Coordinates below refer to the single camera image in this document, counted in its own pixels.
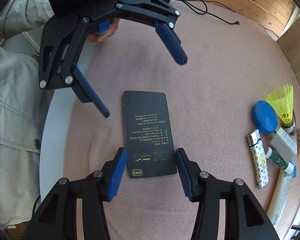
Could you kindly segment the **person's left hand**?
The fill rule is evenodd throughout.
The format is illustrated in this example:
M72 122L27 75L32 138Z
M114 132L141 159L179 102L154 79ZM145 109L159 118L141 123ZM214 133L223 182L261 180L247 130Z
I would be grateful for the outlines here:
M117 31L117 29L119 28L119 18L115 18L113 20L113 23L109 25L109 27L102 31L97 33L97 35L91 33L87 36L86 41L87 42L103 42L104 40L106 40L107 38L113 36L115 34L115 32Z

